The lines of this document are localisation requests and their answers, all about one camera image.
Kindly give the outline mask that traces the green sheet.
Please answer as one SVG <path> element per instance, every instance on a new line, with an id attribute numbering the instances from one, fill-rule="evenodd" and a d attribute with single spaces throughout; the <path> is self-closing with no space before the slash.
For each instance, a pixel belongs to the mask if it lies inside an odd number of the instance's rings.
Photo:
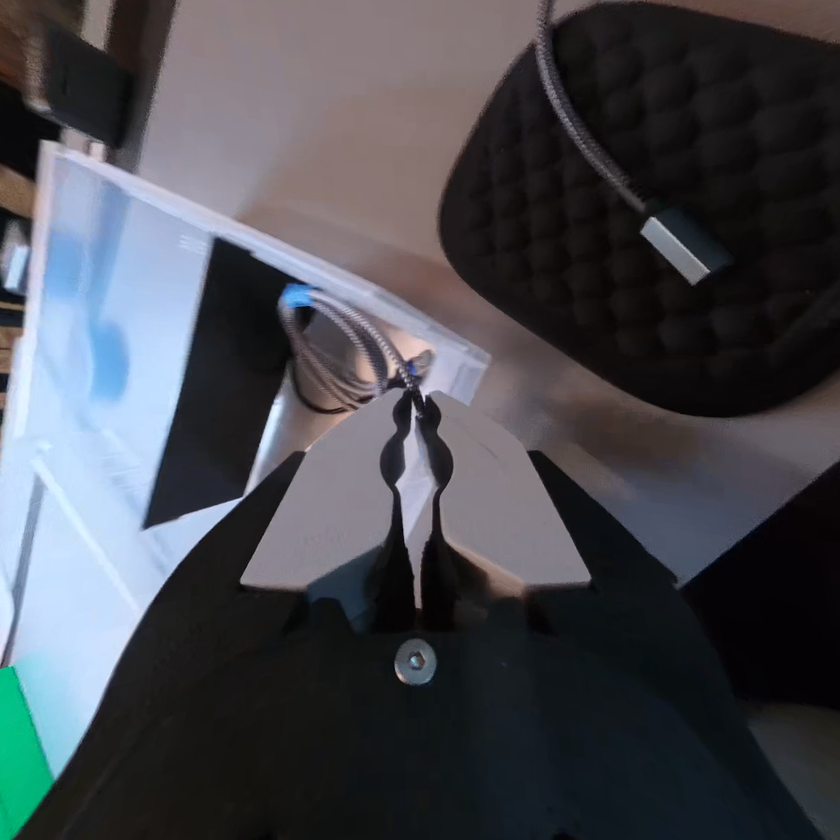
<path id="1" fill-rule="evenodd" d="M 1 838 L 12 839 L 54 781 L 13 667 L 1 668 Z"/>

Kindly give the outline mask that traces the black box device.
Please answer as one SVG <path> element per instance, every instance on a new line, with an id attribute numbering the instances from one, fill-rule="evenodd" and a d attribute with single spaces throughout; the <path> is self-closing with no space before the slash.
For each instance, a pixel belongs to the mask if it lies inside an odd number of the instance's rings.
<path id="1" fill-rule="evenodd" d="M 118 149 L 128 131 L 133 89 L 133 75 L 108 53 L 47 17 L 30 21 L 23 96 L 46 119 Z"/>

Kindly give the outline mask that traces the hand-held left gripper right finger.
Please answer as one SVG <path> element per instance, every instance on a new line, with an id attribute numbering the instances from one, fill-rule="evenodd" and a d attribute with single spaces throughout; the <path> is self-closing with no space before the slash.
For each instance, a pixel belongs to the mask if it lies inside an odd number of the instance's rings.
<path id="1" fill-rule="evenodd" d="M 591 573 L 524 445 L 442 392 L 420 422 L 434 481 L 420 565 L 427 627 L 451 630 L 494 602 L 590 587 Z"/>

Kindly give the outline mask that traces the black flat panel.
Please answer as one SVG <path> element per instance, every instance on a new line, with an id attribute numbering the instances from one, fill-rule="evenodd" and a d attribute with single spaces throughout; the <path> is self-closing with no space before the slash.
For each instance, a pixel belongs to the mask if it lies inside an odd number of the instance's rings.
<path id="1" fill-rule="evenodd" d="M 278 303 L 292 282 L 245 248 L 213 241 L 143 530 L 245 495 L 291 359 Z"/>

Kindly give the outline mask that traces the black quilted pad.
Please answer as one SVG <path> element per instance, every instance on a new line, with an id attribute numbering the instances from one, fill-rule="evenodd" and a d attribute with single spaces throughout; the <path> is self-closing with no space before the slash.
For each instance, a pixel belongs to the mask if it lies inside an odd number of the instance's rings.
<path id="1" fill-rule="evenodd" d="M 553 6 L 444 188 L 456 274 L 675 413 L 760 413 L 837 373 L 838 44 L 660 3 Z"/>

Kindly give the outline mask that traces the clear plastic storage box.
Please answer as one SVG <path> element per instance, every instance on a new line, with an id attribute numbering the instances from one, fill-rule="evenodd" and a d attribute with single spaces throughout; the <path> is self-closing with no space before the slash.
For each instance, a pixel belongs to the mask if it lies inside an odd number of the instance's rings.
<path id="1" fill-rule="evenodd" d="M 408 360 L 430 352 L 425 391 L 470 403 L 490 356 L 368 280 L 59 143 L 42 145 L 36 185 L 2 431 L 2 662 L 57 777 L 142 614 L 240 500 L 142 529 L 216 238 L 347 302 Z M 301 405 L 290 372 L 245 495 L 341 420 Z"/>

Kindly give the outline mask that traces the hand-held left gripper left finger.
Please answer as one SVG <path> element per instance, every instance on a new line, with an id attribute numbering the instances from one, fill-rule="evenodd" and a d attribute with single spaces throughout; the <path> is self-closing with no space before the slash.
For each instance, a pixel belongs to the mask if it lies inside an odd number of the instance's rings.
<path id="1" fill-rule="evenodd" d="M 413 420 L 409 391 L 389 391 L 312 444 L 240 584 L 333 599 L 350 623 L 401 631 L 416 618 L 397 482 Z"/>

